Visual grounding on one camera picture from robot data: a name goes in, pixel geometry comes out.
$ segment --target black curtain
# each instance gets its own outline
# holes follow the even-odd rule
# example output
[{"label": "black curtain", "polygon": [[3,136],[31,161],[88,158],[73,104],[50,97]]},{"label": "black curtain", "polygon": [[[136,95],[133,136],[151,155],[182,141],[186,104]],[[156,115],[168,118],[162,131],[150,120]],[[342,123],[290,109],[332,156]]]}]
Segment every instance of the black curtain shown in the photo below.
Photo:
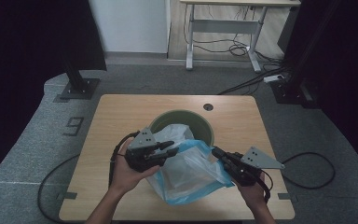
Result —
[{"label": "black curtain", "polygon": [[358,1],[303,0],[285,59],[287,92],[313,82],[318,106],[358,153]]},{"label": "black curtain", "polygon": [[0,162],[39,106],[44,83],[77,70],[106,70],[87,0],[0,0]]}]

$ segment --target desk leg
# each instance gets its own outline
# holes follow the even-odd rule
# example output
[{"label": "desk leg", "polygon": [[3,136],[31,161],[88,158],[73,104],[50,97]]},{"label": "desk leg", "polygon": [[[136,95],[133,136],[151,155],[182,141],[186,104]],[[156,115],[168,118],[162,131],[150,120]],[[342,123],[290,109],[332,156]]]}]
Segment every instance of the desk leg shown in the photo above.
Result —
[{"label": "desk leg", "polygon": [[186,69],[193,69],[193,22],[194,22],[194,6],[191,5],[190,21],[189,21],[189,39],[187,44]]},{"label": "desk leg", "polygon": [[257,44],[258,37],[261,33],[261,28],[264,24],[264,19],[266,18],[267,14],[267,7],[263,7],[263,10],[261,11],[260,19],[258,20],[258,24],[255,30],[255,36],[252,39],[252,43],[250,47],[247,47],[248,55],[251,60],[252,66],[256,73],[261,72],[260,65],[258,64],[257,58],[255,57],[255,45]]}]

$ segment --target hand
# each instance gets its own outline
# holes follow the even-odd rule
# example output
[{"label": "hand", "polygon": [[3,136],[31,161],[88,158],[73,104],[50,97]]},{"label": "hand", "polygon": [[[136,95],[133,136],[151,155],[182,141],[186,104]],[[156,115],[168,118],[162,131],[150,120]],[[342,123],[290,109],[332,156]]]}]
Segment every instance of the hand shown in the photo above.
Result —
[{"label": "hand", "polygon": [[[261,173],[260,179],[264,181],[265,175]],[[264,201],[264,190],[261,186],[255,183],[253,186],[243,187],[234,180],[235,185],[237,185],[238,190],[240,191],[242,198],[245,200],[246,205],[253,210],[260,206],[266,206]]]},{"label": "hand", "polygon": [[141,179],[153,175],[159,169],[159,166],[154,166],[142,173],[132,170],[123,156],[126,154],[130,142],[130,139],[127,140],[117,154],[112,185],[110,186],[110,189],[113,189],[122,195],[134,189]]}]

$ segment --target forearm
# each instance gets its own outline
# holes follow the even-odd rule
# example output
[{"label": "forearm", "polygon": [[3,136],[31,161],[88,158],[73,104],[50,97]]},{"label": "forearm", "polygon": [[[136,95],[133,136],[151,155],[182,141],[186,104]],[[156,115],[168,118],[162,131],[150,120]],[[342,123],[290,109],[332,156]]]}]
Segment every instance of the forearm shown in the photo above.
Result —
[{"label": "forearm", "polygon": [[251,209],[257,224],[275,224],[275,219],[266,204]]},{"label": "forearm", "polygon": [[114,189],[108,190],[101,199],[98,206],[91,213],[86,223],[110,223],[112,221],[113,214],[116,211],[118,202],[123,196],[123,192]]}]

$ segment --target person's arm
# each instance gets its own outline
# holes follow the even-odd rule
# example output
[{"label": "person's arm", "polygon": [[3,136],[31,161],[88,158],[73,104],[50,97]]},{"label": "person's arm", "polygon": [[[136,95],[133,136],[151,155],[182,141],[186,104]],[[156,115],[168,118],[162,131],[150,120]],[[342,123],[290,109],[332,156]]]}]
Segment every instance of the person's arm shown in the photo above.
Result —
[{"label": "person's arm", "polygon": [[[129,144],[130,140],[124,143],[119,151],[120,155],[126,154]],[[117,155],[112,184],[86,223],[110,223],[118,202],[124,194],[134,189],[143,178],[153,175],[159,169],[159,166],[154,166],[143,173],[138,173],[132,170],[124,157],[120,155]]]},{"label": "person's arm", "polygon": [[[264,181],[264,173],[261,174],[260,178]],[[255,183],[253,186],[242,187],[236,182],[235,184],[237,185],[242,198],[245,200],[246,205],[251,209],[257,224],[276,223],[264,201],[264,190],[260,185]]]}]

